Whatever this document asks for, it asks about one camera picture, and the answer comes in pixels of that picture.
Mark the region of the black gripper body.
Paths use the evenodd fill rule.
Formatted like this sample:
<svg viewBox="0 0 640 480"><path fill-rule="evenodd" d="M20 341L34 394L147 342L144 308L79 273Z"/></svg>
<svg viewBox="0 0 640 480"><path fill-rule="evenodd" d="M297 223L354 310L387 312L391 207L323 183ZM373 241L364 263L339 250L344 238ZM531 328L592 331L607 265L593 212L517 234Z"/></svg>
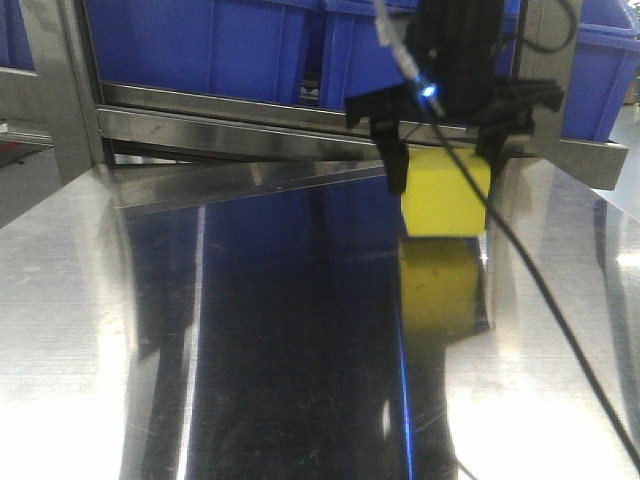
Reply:
<svg viewBox="0 0 640 480"><path fill-rule="evenodd" d="M347 98L347 127L363 118L479 126L536 106L560 109L564 91L556 81L497 76L503 2L421 1L407 14L384 1L373 8L379 44L402 81Z"/></svg>

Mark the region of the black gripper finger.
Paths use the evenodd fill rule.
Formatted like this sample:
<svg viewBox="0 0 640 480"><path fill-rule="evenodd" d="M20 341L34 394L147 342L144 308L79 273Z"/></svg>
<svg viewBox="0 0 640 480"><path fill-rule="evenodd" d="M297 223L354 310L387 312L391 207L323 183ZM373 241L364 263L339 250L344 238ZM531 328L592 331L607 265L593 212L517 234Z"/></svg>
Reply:
<svg viewBox="0 0 640 480"><path fill-rule="evenodd" d="M403 194L407 184L409 150L400 139L399 121L372 117L370 134L385 168L389 192Z"/></svg>
<svg viewBox="0 0 640 480"><path fill-rule="evenodd" d="M532 135L529 113L493 119L479 127L475 151L487 161L491 175L499 176L511 159L525 156Z"/></svg>

